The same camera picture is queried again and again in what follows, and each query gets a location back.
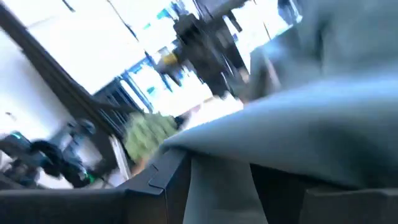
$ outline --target green object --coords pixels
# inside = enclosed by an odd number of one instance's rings
[[[171,116],[132,114],[126,126],[125,147],[134,161],[148,159],[165,139],[177,132]]]

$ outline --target black equipment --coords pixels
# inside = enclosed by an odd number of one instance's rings
[[[243,59],[234,43],[225,21],[228,17],[240,32],[242,28],[231,12],[244,1],[220,7],[216,13],[207,12],[197,19],[193,14],[180,15],[174,25],[178,47],[155,66],[160,74],[168,74],[179,84],[176,75],[185,66],[196,71],[214,95],[233,94],[233,86],[242,82],[238,70],[245,68]]]
[[[25,187],[34,187],[41,167],[52,177],[64,176],[75,188],[84,187],[92,183],[93,177],[77,150],[94,132],[94,125],[82,119],[67,123],[49,141],[30,143],[21,133],[11,133],[0,141],[0,150],[13,158],[4,175]]]

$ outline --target black cable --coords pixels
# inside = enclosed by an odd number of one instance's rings
[[[131,29],[131,27],[124,21],[124,19],[120,16],[120,13],[118,12],[118,10],[115,8],[115,6],[112,4],[112,2],[110,0],[106,0],[112,7],[113,11],[116,13],[116,15],[118,15],[120,21],[124,24],[124,26],[126,26],[126,28],[129,30],[129,32],[134,36],[134,38],[139,42],[139,39],[137,38],[136,33]],[[148,54],[148,51],[144,49],[144,53],[145,53],[145,57],[148,59],[149,63],[154,66],[155,62],[152,59],[152,57]]]
[[[254,4],[255,4],[256,6],[258,6],[256,0],[253,0],[253,2],[254,2]],[[262,24],[264,25],[264,28],[266,29],[266,32],[267,32],[267,35],[268,35],[269,40],[271,40],[271,35],[269,35],[269,32],[268,32],[268,28],[267,28],[267,26],[266,26],[266,23],[263,21]]]
[[[62,2],[67,6],[67,8],[71,11],[71,12],[75,12],[74,8],[72,8],[69,3],[67,2],[67,0],[62,0]]]
[[[201,11],[200,6],[204,7],[204,10],[210,16],[211,19],[214,19],[213,15],[211,15],[211,13],[210,13],[209,9],[207,8],[206,4],[203,4],[202,2],[200,2],[200,4],[198,4],[197,0],[193,0],[193,3],[195,5],[196,9],[198,9],[198,11],[199,11],[199,13],[201,14],[202,17],[204,17],[204,16],[203,16],[203,13]]]

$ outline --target gray jacket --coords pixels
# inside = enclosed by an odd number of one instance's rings
[[[195,152],[185,223],[265,223],[249,163],[359,189],[398,187],[397,5],[304,1],[297,38],[252,58],[258,74],[261,57],[274,60],[290,89],[164,142]]]

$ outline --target gray fabric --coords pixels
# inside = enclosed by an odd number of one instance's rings
[[[193,156],[184,223],[267,223],[249,164]]]
[[[320,61],[301,50],[296,27],[256,48],[250,56],[249,84],[242,96],[245,100],[256,100],[274,91],[266,60],[273,64],[283,90],[306,85],[322,77]]]
[[[164,142],[207,155],[193,158],[185,223],[239,223],[228,210],[265,220],[250,171],[229,169],[249,163],[360,189],[398,186],[397,4],[303,1],[301,24],[252,56],[255,77],[269,57],[287,90]],[[224,192],[215,177],[232,176],[223,182],[236,193]]]
[[[163,147],[352,187],[396,187],[398,79],[340,78],[279,93],[184,131]]]

